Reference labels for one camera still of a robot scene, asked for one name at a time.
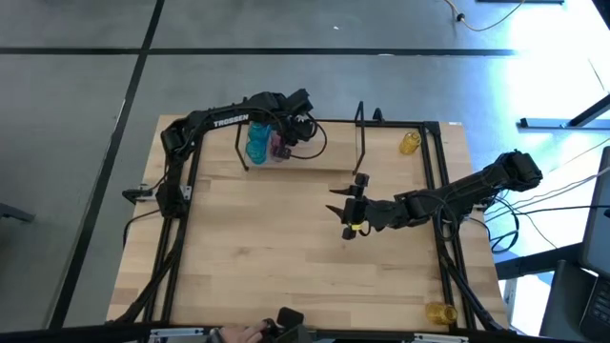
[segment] computer monitor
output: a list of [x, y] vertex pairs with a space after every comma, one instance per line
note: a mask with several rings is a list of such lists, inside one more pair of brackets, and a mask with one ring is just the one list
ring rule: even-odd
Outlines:
[[[601, 155], [600, 172], [610, 167], [610, 147]], [[598, 177], [591, 205], [610, 204], [610, 172]], [[610, 279], [610, 217], [606, 209], [591, 209], [582, 238], [580, 264]]]

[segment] human hand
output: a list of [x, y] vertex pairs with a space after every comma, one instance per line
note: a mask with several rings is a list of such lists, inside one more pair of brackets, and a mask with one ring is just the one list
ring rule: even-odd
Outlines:
[[267, 328], [267, 323], [262, 321], [249, 328], [224, 327], [220, 334], [225, 343], [258, 343], [263, 339], [261, 331]]

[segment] wooden table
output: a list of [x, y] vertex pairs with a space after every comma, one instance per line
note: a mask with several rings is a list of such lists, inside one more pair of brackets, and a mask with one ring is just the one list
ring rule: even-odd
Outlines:
[[[163, 174], [159, 133], [177, 117], [159, 119], [144, 173], [148, 184]], [[286, 306], [305, 313], [306, 324], [319, 329], [447, 330], [429, 323], [424, 314], [426, 303], [442, 300], [431, 223], [345, 241], [337, 217], [324, 205], [343, 207], [345, 197], [328, 190], [347, 187], [354, 180], [351, 173], [245, 172], [234, 152], [235, 131], [210, 131], [203, 141], [172, 323], [251, 325], [275, 318]], [[408, 156], [397, 150], [407, 131], [366, 129], [360, 171], [371, 175], [367, 196], [392, 199], [396, 193], [426, 188], [421, 149]], [[450, 179], [472, 173], [463, 127], [442, 123], [441, 131]], [[438, 186], [432, 137], [429, 141]], [[134, 215], [156, 206], [138, 204]], [[132, 224], [109, 319], [124, 312], [149, 281], [161, 224], [159, 214]], [[497, 322], [507, 326], [485, 229], [465, 222], [460, 236], [471, 287]], [[464, 327], [459, 291], [453, 288], [458, 323]], [[155, 318], [165, 286], [160, 290]]]

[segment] gray floor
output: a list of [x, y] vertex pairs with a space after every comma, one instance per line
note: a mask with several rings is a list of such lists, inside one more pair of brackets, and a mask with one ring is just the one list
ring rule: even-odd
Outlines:
[[[544, 171], [565, 145], [603, 133], [519, 132], [523, 116], [571, 117], [607, 90], [587, 50], [549, 52], [589, 33], [591, 4], [524, 5], [483, 33], [455, 27], [440, 0], [167, 0], [154, 47], [528, 49], [520, 57], [150, 56], [77, 285], [67, 324], [104, 321], [158, 115], [225, 105], [258, 91], [307, 88], [320, 118], [367, 115], [464, 123], [474, 167], [514, 148]], [[514, 5], [458, 2], [473, 25]], [[0, 46], [139, 47], [154, 1], [0, 3]], [[535, 25], [544, 17], [545, 26]], [[0, 221], [0, 331], [45, 326], [135, 56], [0, 55], [0, 202], [37, 214]], [[540, 249], [544, 243], [536, 241]]]

